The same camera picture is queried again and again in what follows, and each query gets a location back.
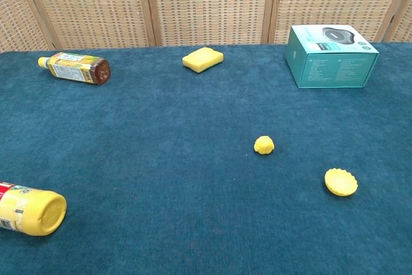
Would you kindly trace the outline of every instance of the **sponge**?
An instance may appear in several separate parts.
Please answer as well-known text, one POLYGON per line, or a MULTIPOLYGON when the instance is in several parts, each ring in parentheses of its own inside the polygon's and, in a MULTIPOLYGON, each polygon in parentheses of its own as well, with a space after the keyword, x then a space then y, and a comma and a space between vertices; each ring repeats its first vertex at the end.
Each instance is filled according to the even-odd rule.
POLYGON ((223 61, 223 53, 217 52, 212 48, 200 48, 187 56, 183 57, 183 65, 189 67, 197 73, 205 71, 223 61))

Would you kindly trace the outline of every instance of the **product box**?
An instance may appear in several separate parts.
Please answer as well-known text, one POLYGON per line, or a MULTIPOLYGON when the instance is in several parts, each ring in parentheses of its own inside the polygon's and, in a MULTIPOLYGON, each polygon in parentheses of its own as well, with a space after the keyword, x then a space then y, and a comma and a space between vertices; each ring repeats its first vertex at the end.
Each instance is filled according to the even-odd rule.
POLYGON ((352 26, 292 26, 286 60, 299 88, 364 87, 379 52, 352 26))

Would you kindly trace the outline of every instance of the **yellow plastic toy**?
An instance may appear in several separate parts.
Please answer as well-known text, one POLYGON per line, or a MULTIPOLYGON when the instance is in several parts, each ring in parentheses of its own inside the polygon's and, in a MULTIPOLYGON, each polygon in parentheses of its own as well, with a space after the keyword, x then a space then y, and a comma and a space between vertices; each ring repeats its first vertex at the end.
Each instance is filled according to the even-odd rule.
POLYGON ((343 169, 329 169, 324 175, 324 182, 331 193, 337 196, 349 196, 358 188, 355 177, 343 169))
POLYGON ((254 145, 254 150, 257 151, 260 155, 270 154, 275 149, 275 144, 272 139, 263 135, 262 137, 257 138, 254 145))
POLYGON ((66 214, 66 199, 43 191, 0 182, 0 227, 32 236, 54 232, 66 214))
POLYGON ((223 61, 223 54, 212 48, 200 48, 182 59, 183 65, 197 73, 223 61))

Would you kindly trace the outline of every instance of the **yellow bottle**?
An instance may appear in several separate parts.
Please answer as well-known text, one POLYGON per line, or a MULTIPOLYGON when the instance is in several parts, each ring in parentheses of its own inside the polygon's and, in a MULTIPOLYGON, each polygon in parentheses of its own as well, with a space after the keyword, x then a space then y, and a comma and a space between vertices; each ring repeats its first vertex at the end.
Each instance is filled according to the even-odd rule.
POLYGON ((32 236, 54 232, 66 214, 66 199, 53 191, 0 182, 0 227, 32 236))
POLYGON ((96 56, 60 52, 51 57, 40 57, 37 62, 62 79, 98 85, 110 79, 108 61, 96 56))

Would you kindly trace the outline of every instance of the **yellow bottle cap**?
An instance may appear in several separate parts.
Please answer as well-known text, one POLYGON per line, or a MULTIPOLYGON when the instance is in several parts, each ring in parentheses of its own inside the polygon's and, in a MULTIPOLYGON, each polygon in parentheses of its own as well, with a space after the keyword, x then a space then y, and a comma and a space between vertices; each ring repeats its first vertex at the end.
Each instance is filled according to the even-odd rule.
POLYGON ((324 175, 324 182, 331 193, 337 196, 349 196, 358 188, 355 177, 342 169, 329 169, 324 175))
POLYGON ((275 144, 273 143, 272 139, 269 136, 263 135, 257 138, 253 148, 260 155, 267 155, 267 154, 270 154, 275 149, 275 144))
POLYGON ((47 69, 48 60, 49 60, 49 57, 40 57, 39 60, 37 61, 37 64, 39 64, 40 67, 47 69))
POLYGON ((42 191, 30 199, 23 213, 23 232, 44 236, 54 232, 66 215, 67 203, 63 196, 53 191, 42 191))

